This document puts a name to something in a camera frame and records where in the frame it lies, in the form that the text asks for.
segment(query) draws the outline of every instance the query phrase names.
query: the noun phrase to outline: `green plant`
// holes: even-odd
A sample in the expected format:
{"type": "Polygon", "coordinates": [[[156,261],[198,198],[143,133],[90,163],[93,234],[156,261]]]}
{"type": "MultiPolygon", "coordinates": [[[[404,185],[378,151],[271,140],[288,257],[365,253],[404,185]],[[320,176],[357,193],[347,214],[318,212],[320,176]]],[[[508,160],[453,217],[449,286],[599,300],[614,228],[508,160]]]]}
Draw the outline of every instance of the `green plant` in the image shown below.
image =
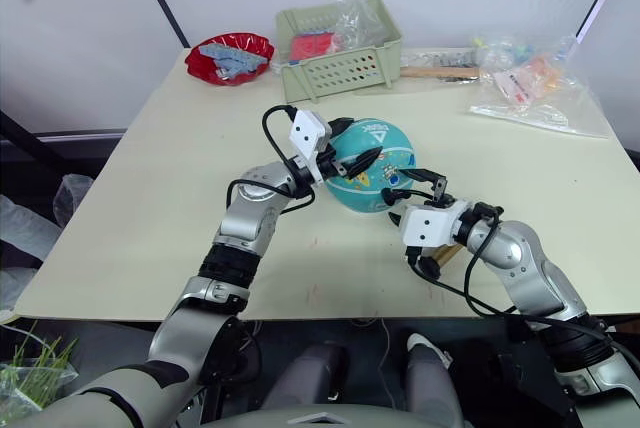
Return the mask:
{"type": "Polygon", "coordinates": [[[0,426],[42,410],[56,399],[64,383],[77,376],[69,365],[77,339],[56,354],[62,345],[62,338],[58,337],[43,345],[37,358],[25,358],[28,339],[16,349],[10,363],[0,365],[0,426]]]}

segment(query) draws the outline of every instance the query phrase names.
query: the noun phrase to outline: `cable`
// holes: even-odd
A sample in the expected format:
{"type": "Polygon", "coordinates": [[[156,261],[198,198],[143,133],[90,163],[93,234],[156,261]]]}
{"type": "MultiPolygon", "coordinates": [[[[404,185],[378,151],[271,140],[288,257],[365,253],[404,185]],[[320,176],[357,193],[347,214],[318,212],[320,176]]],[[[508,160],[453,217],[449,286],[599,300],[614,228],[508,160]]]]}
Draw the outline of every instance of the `cable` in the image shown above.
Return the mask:
{"type": "Polygon", "coordinates": [[[51,346],[49,344],[47,344],[47,342],[45,342],[43,339],[37,337],[36,335],[34,335],[33,333],[29,333],[28,331],[24,331],[21,330],[20,328],[16,328],[14,326],[9,326],[9,325],[0,325],[0,327],[5,328],[9,331],[15,331],[16,333],[20,333],[24,336],[26,336],[27,338],[32,338],[35,341],[37,341],[38,343],[40,343],[40,345],[42,345],[44,348],[47,349],[47,351],[49,353],[51,353],[51,355],[53,355],[53,358],[56,358],[56,353],[55,351],[53,351],[53,349],[51,348],[51,346]]]}
{"type": "MultiPolygon", "coordinates": [[[[271,186],[268,185],[266,183],[262,183],[260,181],[254,181],[254,180],[247,180],[244,178],[238,178],[233,180],[231,183],[229,183],[229,186],[227,187],[227,200],[226,200],[226,207],[229,208],[229,206],[231,205],[231,196],[233,195],[233,187],[236,185],[253,185],[253,186],[259,186],[260,188],[264,188],[266,190],[271,190],[274,193],[277,193],[279,195],[282,196],[286,196],[287,198],[293,199],[295,198],[291,193],[289,193],[288,191],[282,190],[280,188],[276,188],[275,186],[271,186]]],[[[299,210],[300,208],[304,208],[306,206],[309,206],[311,203],[313,203],[316,200],[316,194],[313,190],[311,190],[309,192],[310,198],[309,201],[306,201],[304,203],[300,203],[299,205],[293,206],[291,208],[287,208],[286,210],[283,210],[282,213],[280,213],[281,215],[284,215],[285,213],[290,213],[292,211],[295,210],[299,210]]]]}
{"type": "Polygon", "coordinates": [[[309,195],[310,195],[309,201],[305,201],[304,203],[300,203],[299,205],[293,206],[291,208],[287,208],[286,210],[284,210],[280,214],[284,215],[285,213],[291,213],[292,211],[299,210],[300,208],[305,208],[305,207],[309,206],[311,203],[313,203],[314,201],[316,201],[316,194],[315,194],[315,192],[313,190],[311,190],[309,195]]]}
{"type": "Polygon", "coordinates": [[[273,106],[273,107],[269,108],[262,115],[262,131],[264,131],[264,136],[267,137],[267,141],[269,141],[269,144],[274,149],[274,151],[277,153],[277,155],[280,157],[280,159],[285,164],[285,166],[288,166],[287,157],[284,156],[284,153],[282,153],[282,150],[280,149],[278,144],[273,139],[273,136],[271,136],[271,132],[269,131],[269,126],[267,125],[267,120],[276,111],[284,111],[284,112],[286,112],[287,115],[289,115],[289,119],[291,121],[293,121],[294,118],[292,118],[292,116],[295,117],[295,112],[297,111],[297,109],[294,108],[291,105],[277,105],[277,106],[273,106]]]}
{"type": "MultiPolygon", "coordinates": [[[[476,262],[478,261],[482,253],[484,252],[485,248],[489,245],[489,243],[493,239],[493,236],[498,230],[499,224],[500,224],[500,216],[498,215],[497,212],[495,212],[493,214],[493,223],[491,225],[491,228],[489,228],[489,233],[487,234],[487,237],[471,257],[471,261],[469,261],[469,264],[467,265],[467,269],[464,272],[464,299],[467,302],[467,305],[469,305],[469,308],[471,308],[471,310],[479,316],[487,316],[487,314],[480,311],[474,305],[474,300],[471,299],[471,294],[469,293],[469,287],[471,285],[471,271],[473,270],[473,267],[476,265],[476,262]]],[[[498,315],[501,313],[501,312],[496,312],[494,310],[489,310],[489,311],[491,311],[493,315],[498,315]]]]}
{"type": "MultiPolygon", "coordinates": [[[[458,290],[457,288],[454,288],[454,287],[453,287],[453,286],[451,286],[451,285],[447,285],[446,283],[442,283],[441,281],[438,281],[438,280],[436,280],[435,278],[431,278],[431,277],[429,277],[429,276],[425,275],[425,274],[424,274],[424,273],[422,273],[422,272],[420,271],[420,269],[419,269],[418,267],[416,267],[416,266],[411,266],[411,269],[413,270],[413,272],[414,272],[416,275],[418,275],[418,276],[419,276],[420,278],[422,278],[423,280],[425,280],[425,281],[427,281],[427,282],[431,283],[432,285],[435,285],[435,286],[438,286],[438,287],[440,287],[440,288],[443,288],[443,289],[445,289],[445,290],[447,290],[447,291],[450,291],[451,293],[454,293],[454,294],[456,294],[456,295],[461,296],[461,297],[463,297],[463,298],[464,298],[464,292],[463,292],[463,291],[458,290]]],[[[470,298],[474,301],[474,303],[476,303],[477,305],[482,306],[484,309],[486,309],[486,310],[488,310],[488,311],[490,311],[490,312],[492,312],[492,313],[494,313],[494,314],[500,314],[500,313],[502,313],[502,312],[501,312],[500,310],[498,310],[497,308],[494,308],[493,306],[491,306],[491,305],[489,305],[489,304],[487,304],[487,303],[485,303],[485,302],[483,302],[483,301],[481,301],[481,300],[479,300],[479,299],[477,299],[477,298],[475,298],[475,297],[473,297],[473,296],[470,296],[470,298]]],[[[516,309],[516,308],[515,308],[515,306],[512,306],[512,307],[508,308],[508,309],[506,310],[506,312],[509,312],[509,313],[510,313],[511,311],[513,311],[513,310],[515,310],[515,309],[516,309]]]]}
{"type": "Polygon", "coordinates": [[[262,321],[255,321],[253,325],[253,330],[251,331],[252,336],[258,336],[260,330],[262,329],[262,321]]]}
{"type": "Polygon", "coordinates": [[[409,193],[410,195],[422,196],[423,198],[426,198],[427,200],[433,200],[433,195],[430,195],[429,193],[425,193],[425,192],[419,191],[419,190],[406,190],[404,188],[400,188],[400,189],[397,189],[397,190],[392,189],[391,191],[409,193]]]}
{"type": "Polygon", "coordinates": [[[640,360],[638,360],[638,358],[626,346],[618,343],[617,341],[612,340],[611,337],[606,333],[593,330],[591,328],[587,328],[586,326],[578,325],[570,321],[555,320],[553,318],[547,318],[545,316],[523,315],[522,313],[518,313],[518,314],[502,313],[500,316],[503,316],[505,318],[520,319],[524,321],[530,321],[534,323],[557,326],[557,327],[565,328],[568,330],[578,331],[585,335],[591,336],[596,340],[604,341],[608,343],[609,346],[615,348],[620,353],[622,353],[622,356],[626,358],[627,362],[629,362],[633,366],[633,368],[635,368],[638,375],[640,376],[640,360]]]}
{"type": "Polygon", "coordinates": [[[380,381],[382,381],[382,387],[384,388],[385,393],[389,397],[389,401],[391,401],[391,408],[396,409],[396,401],[393,399],[393,395],[391,394],[391,390],[387,386],[387,381],[384,379],[384,374],[382,373],[382,366],[384,362],[387,360],[387,356],[389,355],[389,350],[391,349],[391,335],[389,335],[389,330],[387,329],[387,325],[384,322],[384,318],[380,318],[380,323],[382,324],[382,328],[384,329],[385,334],[387,335],[387,348],[384,350],[384,355],[382,355],[382,359],[380,363],[378,363],[378,375],[380,375],[380,381]]]}
{"type": "Polygon", "coordinates": [[[294,198],[294,196],[289,193],[288,191],[284,191],[280,188],[276,188],[275,186],[271,186],[268,185],[266,183],[262,183],[260,181],[254,181],[254,180],[246,180],[244,178],[238,178],[233,180],[231,183],[229,183],[229,186],[227,187],[227,208],[229,208],[229,205],[231,205],[231,195],[233,194],[233,187],[236,185],[252,185],[252,186],[259,186],[260,188],[264,188],[266,190],[271,190],[274,193],[277,193],[279,195],[282,196],[286,196],[287,198],[294,198]]]}

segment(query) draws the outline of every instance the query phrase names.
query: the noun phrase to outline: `white wire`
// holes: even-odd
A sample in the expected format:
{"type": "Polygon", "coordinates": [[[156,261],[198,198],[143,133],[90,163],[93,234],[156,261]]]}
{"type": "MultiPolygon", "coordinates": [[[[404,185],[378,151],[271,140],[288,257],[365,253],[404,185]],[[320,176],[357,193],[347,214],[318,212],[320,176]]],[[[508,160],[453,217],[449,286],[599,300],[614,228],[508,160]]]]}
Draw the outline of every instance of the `white wire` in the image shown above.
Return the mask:
{"type": "Polygon", "coordinates": [[[380,375],[380,381],[382,381],[382,386],[384,388],[384,391],[389,397],[389,401],[391,401],[391,408],[395,410],[396,401],[393,399],[391,390],[389,390],[389,387],[387,386],[387,380],[384,379],[384,374],[382,373],[382,366],[384,365],[384,362],[387,360],[387,356],[389,355],[389,349],[391,348],[391,335],[389,335],[389,330],[387,329],[387,325],[384,322],[384,318],[380,318],[380,323],[382,324],[382,328],[384,329],[384,332],[387,335],[387,348],[384,350],[384,355],[382,355],[382,359],[378,364],[378,375],[380,375]]]}
{"type": "Polygon", "coordinates": [[[258,333],[260,333],[261,329],[262,329],[262,321],[256,321],[253,325],[253,333],[251,333],[251,335],[258,336],[258,333]]]}
{"type": "Polygon", "coordinates": [[[49,346],[43,339],[37,337],[36,335],[34,335],[33,333],[29,333],[28,331],[24,331],[21,330],[20,328],[16,328],[14,326],[9,326],[9,325],[0,325],[2,328],[5,328],[9,331],[15,331],[16,333],[21,333],[29,338],[33,338],[35,341],[37,341],[38,343],[40,343],[44,348],[46,348],[49,353],[51,353],[53,355],[53,358],[56,358],[56,353],[53,351],[53,349],[51,348],[51,346],[49,346]]]}

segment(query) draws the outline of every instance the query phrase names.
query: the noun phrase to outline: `red bowl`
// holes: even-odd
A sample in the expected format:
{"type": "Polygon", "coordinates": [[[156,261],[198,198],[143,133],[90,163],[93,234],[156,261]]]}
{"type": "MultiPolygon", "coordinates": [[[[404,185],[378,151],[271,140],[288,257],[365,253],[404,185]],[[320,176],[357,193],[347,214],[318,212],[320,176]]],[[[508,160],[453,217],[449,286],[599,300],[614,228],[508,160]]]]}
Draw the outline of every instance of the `red bowl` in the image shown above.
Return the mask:
{"type": "Polygon", "coordinates": [[[251,81],[256,76],[264,73],[269,67],[269,61],[271,61],[273,51],[273,46],[271,46],[269,40],[263,36],[258,36],[253,33],[227,33],[209,38],[194,47],[184,62],[187,64],[187,73],[196,78],[200,78],[208,83],[213,83],[214,85],[236,86],[251,81]],[[267,62],[259,65],[258,69],[253,73],[240,73],[234,78],[223,80],[216,74],[218,67],[213,58],[200,54],[200,50],[198,49],[200,46],[208,45],[209,43],[220,43],[233,48],[240,48],[255,55],[264,56],[267,62]]]}

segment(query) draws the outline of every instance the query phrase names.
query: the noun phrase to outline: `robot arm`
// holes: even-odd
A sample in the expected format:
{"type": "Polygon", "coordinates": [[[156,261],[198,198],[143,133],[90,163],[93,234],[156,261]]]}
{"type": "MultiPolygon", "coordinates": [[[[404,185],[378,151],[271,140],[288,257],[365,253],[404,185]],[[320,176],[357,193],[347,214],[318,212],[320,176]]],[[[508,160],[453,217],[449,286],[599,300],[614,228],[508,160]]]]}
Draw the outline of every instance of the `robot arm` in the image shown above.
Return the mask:
{"type": "Polygon", "coordinates": [[[523,318],[538,320],[527,322],[551,357],[563,386],[580,396],[622,388],[640,406],[640,380],[611,346],[604,332],[606,325],[588,314],[573,285],[544,254],[535,231],[519,221],[498,223],[499,207],[453,200],[443,194],[433,198],[426,205],[409,206],[400,220],[395,218],[409,263],[425,262],[421,256],[424,248],[456,243],[466,246],[496,274],[523,318]],[[571,329],[571,325],[545,324],[540,317],[595,330],[602,337],[596,339],[571,329]]]}
{"type": "Polygon", "coordinates": [[[252,168],[232,183],[230,190],[238,185],[237,196],[228,203],[198,275],[189,279],[156,332],[148,361],[107,373],[15,426],[169,427],[198,391],[244,376],[250,364],[241,350],[247,333],[235,315],[246,307],[249,285],[279,215],[292,199],[312,194],[312,186],[325,179],[366,170],[382,149],[340,164],[330,139],[353,119],[327,123],[288,105],[267,113],[277,110],[293,121],[290,139],[297,155],[285,159],[278,149],[281,161],[252,168]]]}

